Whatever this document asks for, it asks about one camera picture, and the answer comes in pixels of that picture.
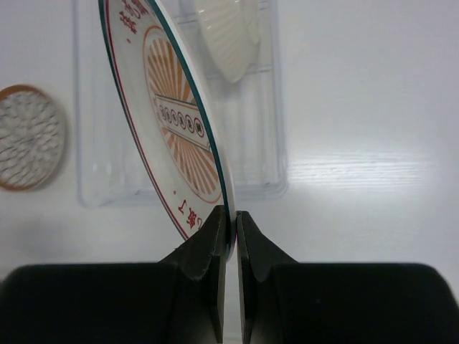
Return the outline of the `white plate orange sunburst print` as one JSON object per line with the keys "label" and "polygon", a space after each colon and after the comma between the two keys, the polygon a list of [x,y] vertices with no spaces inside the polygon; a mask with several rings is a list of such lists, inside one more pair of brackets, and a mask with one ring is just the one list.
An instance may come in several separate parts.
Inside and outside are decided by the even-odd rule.
{"label": "white plate orange sunburst print", "polygon": [[98,10],[118,97],[162,206],[184,238],[221,206],[231,254],[236,209],[230,162],[184,30],[162,1],[100,1]]}

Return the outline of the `white ribbed plate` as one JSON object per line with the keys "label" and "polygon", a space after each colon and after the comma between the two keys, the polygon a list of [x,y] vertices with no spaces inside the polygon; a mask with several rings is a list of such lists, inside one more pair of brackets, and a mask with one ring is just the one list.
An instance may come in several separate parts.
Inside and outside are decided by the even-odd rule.
{"label": "white ribbed plate", "polygon": [[209,56],[226,81],[236,83],[273,63],[269,5],[269,1],[194,2]]}

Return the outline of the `flower pattern brown rim plate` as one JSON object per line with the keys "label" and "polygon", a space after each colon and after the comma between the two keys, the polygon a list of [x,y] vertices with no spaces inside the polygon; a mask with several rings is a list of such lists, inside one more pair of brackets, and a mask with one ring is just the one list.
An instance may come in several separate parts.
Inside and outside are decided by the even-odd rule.
{"label": "flower pattern brown rim plate", "polygon": [[66,146],[65,112],[38,87],[17,84],[1,90],[1,188],[39,188],[53,177]]}

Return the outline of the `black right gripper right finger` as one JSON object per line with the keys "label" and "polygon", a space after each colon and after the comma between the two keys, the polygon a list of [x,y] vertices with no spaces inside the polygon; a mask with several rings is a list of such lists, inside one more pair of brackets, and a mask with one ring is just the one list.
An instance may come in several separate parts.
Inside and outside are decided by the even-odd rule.
{"label": "black right gripper right finger", "polygon": [[244,343],[456,343],[458,304],[431,266],[297,262],[237,215]]}

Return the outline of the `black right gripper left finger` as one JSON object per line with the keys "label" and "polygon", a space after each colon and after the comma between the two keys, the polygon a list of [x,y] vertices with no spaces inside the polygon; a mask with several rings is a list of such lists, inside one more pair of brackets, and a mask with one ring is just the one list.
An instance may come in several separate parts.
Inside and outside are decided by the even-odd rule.
{"label": "black right gripper left finger", "polygon": [[221,343],[229,222],[159,262],[36,264],[1,283],[3,343]]}

